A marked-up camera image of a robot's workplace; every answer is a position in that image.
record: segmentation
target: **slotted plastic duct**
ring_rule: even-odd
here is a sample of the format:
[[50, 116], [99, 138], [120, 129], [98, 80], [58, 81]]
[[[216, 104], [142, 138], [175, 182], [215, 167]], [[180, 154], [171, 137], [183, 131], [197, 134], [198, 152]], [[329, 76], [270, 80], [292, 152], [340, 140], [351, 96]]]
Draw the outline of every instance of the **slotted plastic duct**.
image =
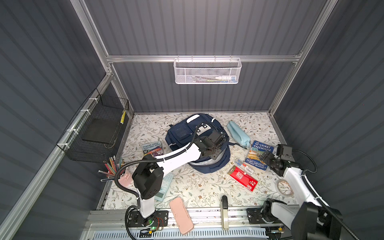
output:
[[178, 59], [173, 63], [177, 84], [237, 84], [241, 61], [239, 58]]
[[[265, 229], [257, 227], [231, 227], [229, 230], [222, 228], [195, 228], [186, 235], [182, 235], [178, 228], [164, 229], [152, 233], [151, 237], [139, 238], [139, 230], [131, 230], [136, 239], [198, 239], [198, 238], [228, 238], [228, 237], [252, 237], [268, 238]], [[125, 230], [95, 231], [93, 240], [130, 240]]]

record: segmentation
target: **navy blue backpack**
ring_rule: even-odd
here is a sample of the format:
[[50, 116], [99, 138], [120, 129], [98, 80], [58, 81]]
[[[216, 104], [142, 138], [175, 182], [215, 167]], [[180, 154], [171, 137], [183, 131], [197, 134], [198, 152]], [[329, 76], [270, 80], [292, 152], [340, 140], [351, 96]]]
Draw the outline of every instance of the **navy blue backpack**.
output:
[[[191, 142], [193, 133], [197, 125], [202, 122], [211, 122], [213, 125], [216, 126], [219, 132], [223, 132], [224, 135], [227, 137], [226, 141], [221, 147], [222, 153], [217, 157], [216, 160], [211, 159], [210, 157], [200, 156], [198, 160], [189, 163], [192, 168], [198, 170], [199, 172], [211, 173], [224, 167], [229, 162], [229, 157], [231, 156], [231, 153], [228, 145], [233, 145], [233, 143], [229, 142], [227, 132], [216, 119], [204, 113], [191, 115], [175, 125], [170, 125], [171, 128], [168, 130], [168, 133], [166, 135], [166, 142], [172, 151], [184, 147], [185, 145]], [[198, 130], [197, 134], [199, 136], [209, 136], [212, 131], [213, 129], [211, 129], [210, 127], [206, 127], [206, 129], [203, 129], [202, 131]]]

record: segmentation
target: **red packet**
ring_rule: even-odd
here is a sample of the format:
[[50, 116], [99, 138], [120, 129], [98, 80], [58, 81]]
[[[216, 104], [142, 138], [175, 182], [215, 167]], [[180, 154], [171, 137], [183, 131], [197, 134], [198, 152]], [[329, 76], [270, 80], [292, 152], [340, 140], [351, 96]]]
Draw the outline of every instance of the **red packet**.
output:
[[256, 179], [249, 176], [236, 166], [233, 166], [231, 170], [229, 170], [228, 174], [251, 192], [253, 192], [258, 183]]

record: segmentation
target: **table surface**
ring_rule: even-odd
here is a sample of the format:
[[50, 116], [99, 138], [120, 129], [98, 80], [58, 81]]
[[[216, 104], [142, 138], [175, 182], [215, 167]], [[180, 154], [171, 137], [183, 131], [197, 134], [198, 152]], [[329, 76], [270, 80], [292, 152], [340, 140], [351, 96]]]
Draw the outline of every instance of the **table surface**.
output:
[[[162, 142], [164, 153], [171, 152], [165, 141], [169, 125], [176, 124], [190, 115], [135, 115], [123, 150], [123, 159], [126, 162], [141, 159], [143, 157], [141, 145], [156, 141]], [[279, 143], [267, 113], [212, 113], [210, 115], [217, 119], [227, 132], [226, 125], [233, 120], [251, 137], [252, 141], [257, 140], [274, 147]], [[253, 175], [258, 181], [253, 192], [249, 192], [234, 181], [227, 172], [236, 159], [245, 160], [248, 150], [239, 146], [229, 147], [230, 162], [214, 173], [200, 173], [188, 164], [173, 170], [174, 178], [165, 199], [163, 202], [155, 201], [156, 208], [169, 208], [169, 201], [175, 197], [181, 197], [186, 207], [219, 207], [222, 195], [227, 195], [230, 207], [262, 205], [268, 197], [282, 200], [287, 204], [297, 204], [294, 196], [284, 198], [278, 193], [276, 182], [282, 177], [277, 176], [269, 168], [265, 173]], [[129, 170], [133, 172], [135, 168], [136, 166], [132, 166]], [[289, 186], [282, 185], [280, 188], [288, 190]], [[136, 198], [132, 194], [122, 191], [112, 183], [104, 209], [127, 209], [128, 206], [136, 204]]]

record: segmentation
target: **yellow tag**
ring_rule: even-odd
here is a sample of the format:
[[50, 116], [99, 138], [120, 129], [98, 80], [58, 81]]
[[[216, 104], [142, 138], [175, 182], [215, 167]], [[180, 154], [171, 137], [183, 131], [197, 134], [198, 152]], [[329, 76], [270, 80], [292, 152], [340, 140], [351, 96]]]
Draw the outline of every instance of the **yellow tag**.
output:
[[122, 112], [122, 115], [121, 115], [121, 120], [120, 120], [121, 124], [124, 123], [124, 118], [125, 118], [125, 110]]

